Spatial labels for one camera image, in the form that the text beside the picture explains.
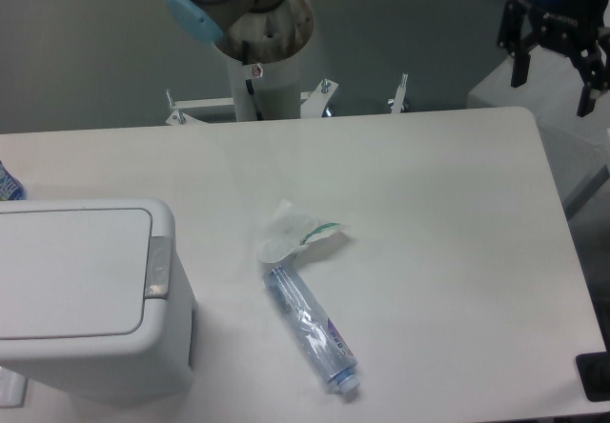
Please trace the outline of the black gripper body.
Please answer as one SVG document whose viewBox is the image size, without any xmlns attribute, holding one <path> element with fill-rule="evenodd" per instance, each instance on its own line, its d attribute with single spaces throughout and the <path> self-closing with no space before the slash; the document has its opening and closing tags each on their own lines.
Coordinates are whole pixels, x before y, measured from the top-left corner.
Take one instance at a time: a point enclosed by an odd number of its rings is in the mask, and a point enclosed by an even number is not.
<svg viewBox="0 0 610 423">
<path fill-rule="evenodd" d="M 541 46 L 567 55 L 562 45 L 574 44 L 576 52 L 609 51 L 609 29 L 604 13 L 609 0 L 526 0 L 532 31 L 523 40 L 522 51 Z"/>
</svg>

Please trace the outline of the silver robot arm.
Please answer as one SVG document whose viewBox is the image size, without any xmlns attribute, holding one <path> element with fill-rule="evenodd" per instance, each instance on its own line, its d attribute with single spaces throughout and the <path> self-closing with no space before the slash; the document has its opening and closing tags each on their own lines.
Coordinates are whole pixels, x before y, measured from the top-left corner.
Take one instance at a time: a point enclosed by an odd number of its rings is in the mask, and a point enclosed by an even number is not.
<svg viewBox="0 0 610 423">
<path fill-rule="evenodd" d="M 577 114 L 592 112 L 609 90 L 609 0 L 508 0 L 497 45 L 511 58 L 511 85 L 528 79 L 531 53 L 541 47 L 570 60 L 582 90 Z M 239 121 L 322 117 L 336 84 L 322 81 L 303 98 L 298 55 L 314 18 L 304 0 L 166 0 L 173 20 L 191 38 L 224 56 L 234 116 Z"/>
</svg>

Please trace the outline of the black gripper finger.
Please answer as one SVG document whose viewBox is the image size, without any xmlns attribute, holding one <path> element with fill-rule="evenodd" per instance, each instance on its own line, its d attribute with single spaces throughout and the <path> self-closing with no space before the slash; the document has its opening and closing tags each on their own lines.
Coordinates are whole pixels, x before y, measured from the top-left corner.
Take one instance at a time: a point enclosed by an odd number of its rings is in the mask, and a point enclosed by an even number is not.
<svg viewBox="0 0 610 423">
<path fill-rule="evenodd" d="M 609 90 L 609 28 L 599 27 L 597 36 L 586 44 L 578 43 L 572 35 L 567 40 L 568 57 L 583 84 L 577 116 L 584 117 Z"/>
<path fill-rule="evenodd" d="M 512 88 L 526 83 L 531 61 L 530 52 L 538 44 L 537 35 L 533 31 L 523 35 L 523 25 L 532 7 L 532 0 L 508 0 L 499 25 L 497 46 L 506 50 L 513 61 L 510 82 Z"/>
</svg>

